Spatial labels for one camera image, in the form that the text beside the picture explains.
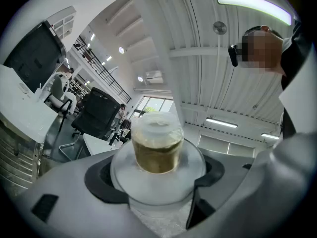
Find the air conditioner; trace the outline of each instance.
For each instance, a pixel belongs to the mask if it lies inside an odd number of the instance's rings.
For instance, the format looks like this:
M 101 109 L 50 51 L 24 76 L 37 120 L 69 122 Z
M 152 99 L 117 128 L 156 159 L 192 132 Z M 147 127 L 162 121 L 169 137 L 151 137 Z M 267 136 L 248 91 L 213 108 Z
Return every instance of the air conditioner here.
M 146 72 L 146 80 L 150 83 L 163 83 L 163 77 L 160 70 Z

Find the metal railing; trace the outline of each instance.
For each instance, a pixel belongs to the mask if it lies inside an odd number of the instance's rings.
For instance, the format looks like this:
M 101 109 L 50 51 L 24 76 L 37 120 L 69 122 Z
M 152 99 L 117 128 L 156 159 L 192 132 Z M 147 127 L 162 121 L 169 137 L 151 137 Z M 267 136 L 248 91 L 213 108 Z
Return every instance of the metal railing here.
M 131 100 L 131 97 L 123 90 L 118 82 L 111 76 L 106 68 L 101 64 L 91 49 L 88 48 L 84 40 L 79 36 L 74 43 L 74 47 L 78 50 L 81 56 L 91 65 L 95 72 L 106 82 L 106 84 L 126 103 Z

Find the ceiling light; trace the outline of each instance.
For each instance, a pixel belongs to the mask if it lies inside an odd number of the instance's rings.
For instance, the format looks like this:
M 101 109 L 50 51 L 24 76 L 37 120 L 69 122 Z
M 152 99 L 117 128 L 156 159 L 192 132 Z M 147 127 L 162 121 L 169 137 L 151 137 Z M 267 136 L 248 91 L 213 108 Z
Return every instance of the ceiling light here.
M 123 47 L 120 47 L 120 48 L 119 48 L 119 52 L 120 52 L 121 54 L 124 54 L 124 48 L 123 48 Z
M 243 6 L 259 10 L 282 20 L 289 26 L 292 24 L 292 17 L 288 12 L 265 0 L 218 0 L 218 3 Z
M 278 136 L 270 135 L 270 134 L 267 134 L 267 133 L 262 133 L 261 136 L 262 137 L 269 137 L 269 138 L 272 138 L 272 139 L 279 139 Z
M 224 121 L 219 121 L 219 120 L 211 119 L 211 118 L 207 118 L 206 121 L 209 121 L 209 122 L 212 122 L 212 123 L 217 123 L 217 124 L 224 125 L 224 126 L 228 126 L 228 127 L 231 127 L 231 128 L 238 127 L 238 125 L 236 125 L 236 124 L 228 123 L 228 122 L 224 122 Z

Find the black chair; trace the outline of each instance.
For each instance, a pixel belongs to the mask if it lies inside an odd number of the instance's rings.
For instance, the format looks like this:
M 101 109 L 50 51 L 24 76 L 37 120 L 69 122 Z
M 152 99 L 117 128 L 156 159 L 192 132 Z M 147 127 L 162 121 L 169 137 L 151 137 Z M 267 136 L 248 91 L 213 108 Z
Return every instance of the black chair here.
M 72 160 L 63 152 L 62 148 L 73 146 L 78 141 L 80 135 L 84 133 L 97 138 L 104 137 L 119 109 L 120 104 L 113 97 L 98 88 L 92 88 L 82 112 L 71 124 L 73 128 L 79 131 L 73 133 L 72 136 L 75 134 L 79 135 L 73 143 L 60 145 L 59 150 L 61 153 L 67 159 Z M 77 152 L 75 159 L 78 159 L 82 148 Z
M 59 113 L 62 112 L 63 114 L 63 120 L 61 121 L 59 130 L 61 130 L 61 127 L 63 126 L 64 120 L 66 118 L 66 115 L 68 113 L 68 110 L 70 109 L 72 105 L 72 100 L 64 96 L 64 99 L 61 100 L 62 95 L 64 94 L 63 86 L 60 77 L 56 77 L 54 80 L 54 83 L 50 90 L 50 95 L 44 100 L 44 103 L 50 99 L 52 105 L 55 107 L 55 110 Z

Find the chair backrest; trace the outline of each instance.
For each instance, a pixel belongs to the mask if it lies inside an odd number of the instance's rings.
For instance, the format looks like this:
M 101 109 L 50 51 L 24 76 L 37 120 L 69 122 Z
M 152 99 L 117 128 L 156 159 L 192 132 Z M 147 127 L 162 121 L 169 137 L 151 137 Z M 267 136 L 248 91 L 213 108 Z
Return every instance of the chair backrest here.
M 54 80 L 54 83 L 51 87 L 50 92 L 55 98 L 57 98 L 59 101 L 62 101 L 63 103 L 65 103 L 68 100 L 68 98 L 66 96 L 64 97 L 63 100 L 60 99 L 62 97 L 62 95 L 64 94 L 63 86 L 62 86 L 62 82 L 61 82 L 60 77 L 55 77 L 55 80 Z
M 72 126 L 80 132 L 101 138 L 110 128 L 119 109 L 120 104 L 113 97 L 94 87 Z

